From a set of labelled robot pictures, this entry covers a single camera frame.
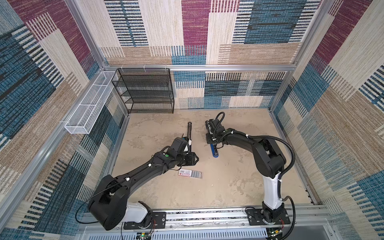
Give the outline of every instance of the tan floor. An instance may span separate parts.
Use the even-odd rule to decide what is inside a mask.
[[[278,136],[267,109],[223,109],[225,128],[250,135]],[[187,133],[192,122],[192,151],[200,158],[195,166],[185,169],[203,172],[203,178],[178,176],[178,171],[155,177],[129,198],[143,201],[154,209],[184,207],[229,207],[261,205],[263,180],[255,166],[252,153],[225,145],[214,158],[205,141],[205,121],[215,118],[220,110],[178,110],[174,114],[131,114],[127,132],[112,176],[124,174],[148,161],[152,154],[170,145],[177,136]],[[286,149],[279,144],[285,156]],[[283,177],[281,193],[290,195],[295,203],[310,203],[294,168]]]

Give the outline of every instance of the barcode label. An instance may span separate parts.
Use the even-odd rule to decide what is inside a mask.
[[[189,170],[189,169],[180,169],[179,176],[203,178],[203,173],[199,171]]]

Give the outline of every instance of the mesh rack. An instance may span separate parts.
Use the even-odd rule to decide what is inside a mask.
[[[129,113],[173,113],[168,68],[119,68],[112,80]]]
[[[116,78],[113,71],[103,71],[88,90],[81,103],[77,106],[65,129],[70,134],[89,134],[100,112],[113,89],[111,80]]]

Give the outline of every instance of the black wire mesh shelf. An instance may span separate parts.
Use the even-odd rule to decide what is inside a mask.
[[[168,68],[119,68],[112,84],[128,113],[173,113],[175,100]]]

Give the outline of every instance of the white mesh basket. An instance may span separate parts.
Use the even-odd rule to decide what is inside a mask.
[[[103,71],[98,76],[65,124],[65,129],[70,134],[89,134],[91,132],[113,89],[113,78],[117,78],[113,71]]]

